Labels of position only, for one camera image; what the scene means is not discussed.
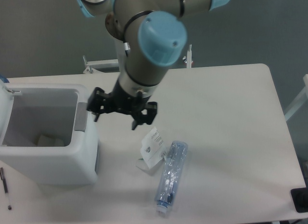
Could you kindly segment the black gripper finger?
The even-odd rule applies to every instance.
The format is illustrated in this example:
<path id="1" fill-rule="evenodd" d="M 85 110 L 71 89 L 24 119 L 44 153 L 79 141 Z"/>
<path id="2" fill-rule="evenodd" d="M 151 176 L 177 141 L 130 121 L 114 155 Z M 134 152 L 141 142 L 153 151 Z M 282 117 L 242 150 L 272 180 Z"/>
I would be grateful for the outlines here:
<path id="1" fill-rule="evenodd" d="M 157 115 L 157 110 L 157 102 L 147 102 L 142 108 L 138 108 L 137 111 L 132 112 L 131 116 L 134 119 L 132 130 L 135 130 L 139 125 L 151 125 Z"/>
<path id="2" fill-rule="evenodd" d="M 87 111 L 94 115 L 94 122 L 97 122 L 100 114 L 104 114 L 108 111 L 108 94 L 99 87 L 95 87 L 91 93 Z"/>

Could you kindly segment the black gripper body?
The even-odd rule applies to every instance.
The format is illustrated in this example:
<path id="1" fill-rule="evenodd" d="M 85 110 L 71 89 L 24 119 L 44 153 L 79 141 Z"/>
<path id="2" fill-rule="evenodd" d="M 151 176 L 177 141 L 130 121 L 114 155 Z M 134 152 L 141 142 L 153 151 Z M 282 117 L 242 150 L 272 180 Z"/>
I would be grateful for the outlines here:
<path id="1" fill-rule="evenodd" d="M 116 81 L 109 96 L 110 97 L 106 99 L 106 113 L 118 112 L 125 115 L 136 115 L 141 113 L 150 99 L 150 97 L 143 97 L 139 92 L 134 96 L 129 95 L 121 87 L 119 80 Z"/>

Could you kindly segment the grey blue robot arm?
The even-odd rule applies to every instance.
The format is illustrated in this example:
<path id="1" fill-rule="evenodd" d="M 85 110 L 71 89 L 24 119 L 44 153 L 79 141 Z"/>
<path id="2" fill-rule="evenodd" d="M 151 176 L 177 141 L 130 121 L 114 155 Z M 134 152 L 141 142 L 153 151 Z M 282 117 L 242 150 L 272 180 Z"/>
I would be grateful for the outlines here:
<path id="1" fill-rule="evenodd" d="M 109 34 L 126 43 L 123 69 L 110 93 L 96 87 L 87 110 L 99 117 L 117 112 L 133 117 L 132 127 L 152 124 L 158 110 L 150 97 L 187 42 L 181 18 L 211 11 L 230 0 L 77 0 L 86 17 L 105 14 Z"/>

